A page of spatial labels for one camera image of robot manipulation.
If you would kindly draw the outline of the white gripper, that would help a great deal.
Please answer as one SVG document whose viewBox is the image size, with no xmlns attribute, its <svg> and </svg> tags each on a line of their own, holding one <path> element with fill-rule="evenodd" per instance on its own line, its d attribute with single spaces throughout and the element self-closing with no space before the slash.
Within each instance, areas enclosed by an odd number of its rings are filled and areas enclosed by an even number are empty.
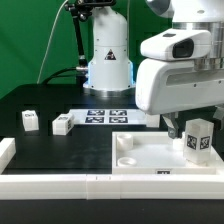
<svg viewBox="0 0 224 224">
<path fill-rule="evenodd" d="M 135 101 L 150 115 L 163 114 L 168 136 L 178 137 L 180 111 L 224 103 L 224 69 L 196 71 L 194 62 L 145 59 L 136 78 Z M 224 105 L 213 115 L 217 129 L 224 128 Z"/>
</svg>

